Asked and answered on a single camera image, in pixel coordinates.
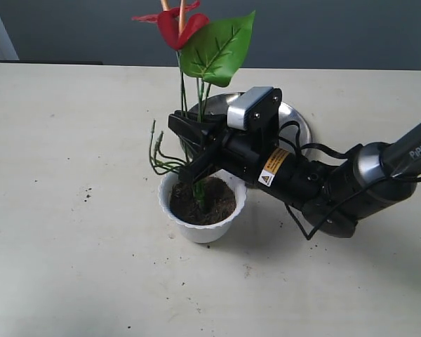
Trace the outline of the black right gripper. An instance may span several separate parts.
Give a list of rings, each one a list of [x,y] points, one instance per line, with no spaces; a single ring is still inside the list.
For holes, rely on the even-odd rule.
[[[193,185],[224,169],[292,207],[303,207],[320,195],[332,166],[284,150],[260,132],[233,131],[223,147],[218,136],[226,121],[226,114],[205,114],[202,121],[197,113],[186,117],[177,110],[168,115],[169,129],[192,158],[179,169],[180,183]]]

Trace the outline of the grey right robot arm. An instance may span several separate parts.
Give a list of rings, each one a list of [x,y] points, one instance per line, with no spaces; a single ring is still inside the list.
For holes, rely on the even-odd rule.
[[[297,224],[307,221],[314,232],[332,237],[352,237],[360,220],[409,198],[421,182],[421,123],[392,144],[360,144],[345,153],[313,144],[340,159],[338,166],[306,158],[296,141],[289,151],[280,148],[276,114],[241,131],[223,114],[197,121],[174,112],[168,127],[193,154],[179,170],[181,182],[225,170],[282,201]]]

